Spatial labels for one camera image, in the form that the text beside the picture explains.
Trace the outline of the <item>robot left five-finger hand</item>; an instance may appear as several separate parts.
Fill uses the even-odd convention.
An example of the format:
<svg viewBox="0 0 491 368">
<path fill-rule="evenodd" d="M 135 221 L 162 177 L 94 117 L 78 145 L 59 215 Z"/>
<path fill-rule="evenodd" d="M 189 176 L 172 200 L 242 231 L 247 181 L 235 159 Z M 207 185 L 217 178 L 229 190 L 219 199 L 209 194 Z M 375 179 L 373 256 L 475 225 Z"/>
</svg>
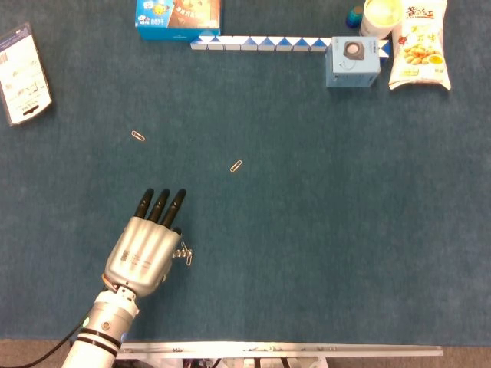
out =
<svg viewBox="0 0 491 368">
<path fill-rule="evenodd" d="M 180 189 L 166 207 L 170 191 L 156 199 L 149 188 L 111 251 L 102 274 L 107 289 L 126 288 L 136 297 L 152 294 L 166 280 L 182 231 L 173 226 L 186 197 Z"/>
</svg>

